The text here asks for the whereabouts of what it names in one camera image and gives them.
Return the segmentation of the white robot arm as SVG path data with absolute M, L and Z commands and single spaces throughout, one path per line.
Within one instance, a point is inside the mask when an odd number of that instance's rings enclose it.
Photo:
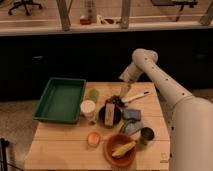
M 172 109 L 169 171 L 213 171 L 213 103 L 196 97 L 156 65 L 153 50 L 136 49 L 120 75 L 127 84 L 146 73 Z

